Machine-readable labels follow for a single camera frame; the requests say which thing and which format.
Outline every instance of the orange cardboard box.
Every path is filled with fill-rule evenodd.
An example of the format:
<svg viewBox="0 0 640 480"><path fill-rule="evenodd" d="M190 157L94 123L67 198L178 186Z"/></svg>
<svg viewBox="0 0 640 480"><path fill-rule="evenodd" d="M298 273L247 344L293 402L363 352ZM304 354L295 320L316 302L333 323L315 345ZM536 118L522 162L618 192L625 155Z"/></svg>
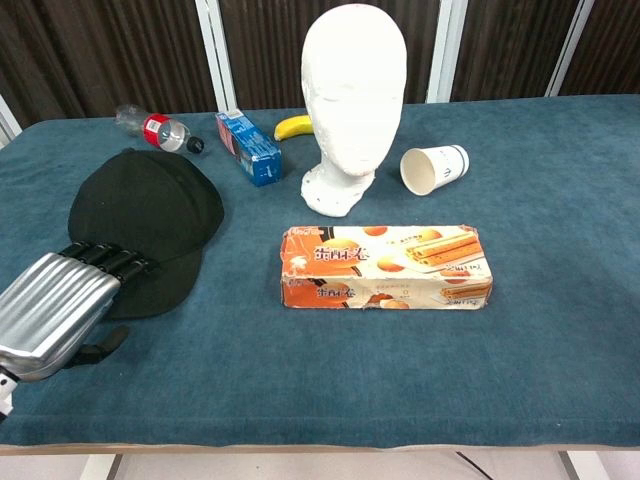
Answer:
<svg viewBox="0 0 640 480"><path fill-rule="evenodd" d="M295 308L475 310L493 286L465 225L292 227L280 258L282 301Z"/></svg>

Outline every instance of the cap brim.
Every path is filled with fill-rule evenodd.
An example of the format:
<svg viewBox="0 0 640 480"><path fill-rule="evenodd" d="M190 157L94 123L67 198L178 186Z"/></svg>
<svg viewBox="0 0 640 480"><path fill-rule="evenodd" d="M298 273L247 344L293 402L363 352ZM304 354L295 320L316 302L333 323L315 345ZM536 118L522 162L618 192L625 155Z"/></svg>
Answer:
<svg viewBox="0 0 640 480"><path fill-rule="evenodd" d="M122 286L107 316L150 317L172 310L189 295L201 263L202 250L198 249L138 275Z"/></svg>

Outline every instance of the blue and white box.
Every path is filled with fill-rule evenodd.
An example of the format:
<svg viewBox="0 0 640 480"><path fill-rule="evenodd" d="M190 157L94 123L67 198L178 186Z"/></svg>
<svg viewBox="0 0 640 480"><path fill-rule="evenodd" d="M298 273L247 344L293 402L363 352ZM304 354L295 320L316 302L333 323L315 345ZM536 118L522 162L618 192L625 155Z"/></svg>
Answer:
<svg viewBox="0 0 640 480"><path fill-rule="evenodd" d="M220 139L236 157L254 185L280 180L282 152L240 110L216 113Z"/></svg>

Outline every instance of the black baseball cap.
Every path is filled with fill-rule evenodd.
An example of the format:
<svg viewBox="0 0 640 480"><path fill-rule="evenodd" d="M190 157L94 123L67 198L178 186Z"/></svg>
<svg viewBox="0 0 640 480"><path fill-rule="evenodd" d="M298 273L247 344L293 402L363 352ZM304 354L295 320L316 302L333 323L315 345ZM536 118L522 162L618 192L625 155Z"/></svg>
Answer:
<svg viewBox="0 0 640 480"><path fill-rule="evenodd" d="M71 207L72 241L135 250L151 268L122 286L111 318L158 315L193 287L202 249L224 209L218 191L189 160L161 151L124 151L87 178Z"/></svg>

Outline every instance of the brown curtain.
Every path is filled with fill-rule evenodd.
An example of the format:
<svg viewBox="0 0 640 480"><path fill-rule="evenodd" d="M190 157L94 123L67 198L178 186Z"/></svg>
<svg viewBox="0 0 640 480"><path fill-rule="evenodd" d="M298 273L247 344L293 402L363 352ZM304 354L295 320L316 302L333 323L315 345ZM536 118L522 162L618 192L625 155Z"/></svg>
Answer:
<svg viewBox="0 0 640 480"><path fill-rule="evenodd" d="M597 0L560 95L640 93L640 1Z"/></svg>
<svg viewBox="0 0 640 480"><path fill-rule="evenodd" d="M0 93L40 120L215 111L193 0L2 0Z"/></svg>
<svg viewBox="0 0 640 480"><path fill-rule="evenodd" d="M220 0L240 108L302 107L300 57L307 30L345 0ZM368 0L398 24L407 44L405 102L424 102L438 0Z"/></svg>
<svg viewBox="0 0 640 480"><path fill-rule="evenodd" d="M543 96L578 0L469 0L452 101Z"/></svg>

